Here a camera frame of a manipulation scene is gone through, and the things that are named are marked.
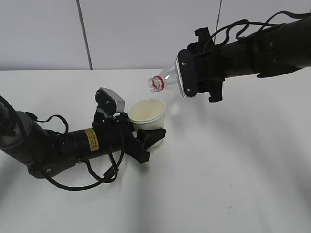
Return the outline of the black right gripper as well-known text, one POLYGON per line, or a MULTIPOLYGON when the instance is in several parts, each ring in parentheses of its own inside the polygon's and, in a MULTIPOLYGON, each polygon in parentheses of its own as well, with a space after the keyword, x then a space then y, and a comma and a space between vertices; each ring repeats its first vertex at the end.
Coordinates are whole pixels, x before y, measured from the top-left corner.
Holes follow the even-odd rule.
POLYGON ((223 100, 224 78, 216 69, 216 46, 208 28, 194 31, 198 41, 182 49, 176 59, 177 80, 185 99, 195 98, 198 91, 210 94, 209 102, 223 100))

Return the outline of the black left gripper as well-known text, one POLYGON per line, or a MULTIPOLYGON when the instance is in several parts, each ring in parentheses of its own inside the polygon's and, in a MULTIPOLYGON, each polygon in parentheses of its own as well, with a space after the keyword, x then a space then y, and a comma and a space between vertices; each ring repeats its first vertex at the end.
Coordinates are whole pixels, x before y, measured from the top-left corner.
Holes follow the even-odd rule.
POLYGON ((137 135, 133 135, 135 130, 126 113, 110 118, 95 113, 92 128, 97 136, 99 151, 107 153, 120 150, 139 163, 149 161, 150 153, 147 150, 160 142, 166 134, 166 130, 160 128, 138 129, 137 135))

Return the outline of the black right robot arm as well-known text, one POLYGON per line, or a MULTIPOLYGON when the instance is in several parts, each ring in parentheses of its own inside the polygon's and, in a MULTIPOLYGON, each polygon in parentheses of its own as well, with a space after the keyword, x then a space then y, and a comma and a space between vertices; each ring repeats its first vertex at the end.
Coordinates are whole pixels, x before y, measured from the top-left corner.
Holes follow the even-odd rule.
POLYGON ((222 101, 227 78, 252 75, 267 78, 290 74, 311 65, 311 19, 271 24, 233 43, 215 44, 208 28, 195 31, 196 43, 181 50, 175 62, 184 98, 210 94, 209 102, 222 101))

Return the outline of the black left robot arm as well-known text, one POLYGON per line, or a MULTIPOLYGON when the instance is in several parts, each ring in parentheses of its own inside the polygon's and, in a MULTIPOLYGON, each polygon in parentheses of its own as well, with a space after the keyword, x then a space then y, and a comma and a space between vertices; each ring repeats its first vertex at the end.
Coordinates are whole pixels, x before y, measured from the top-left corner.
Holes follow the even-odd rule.
POLYGON ((121 97, 98 94, 97 108, 92 126, 87 129, 63 133, 41 127, 37 116, 16 111, 6 99, 0 100, 0 149, 24 164, 29 174, 43 179, 90 160, 107 155, 111 167, 103 176, 95 175, 99 182, 108 182, 118 173, 121 159, 114 152, 129 155, 139 163, 149 161, 149 148, 165 137, 163 128, 135 130, 121 97))

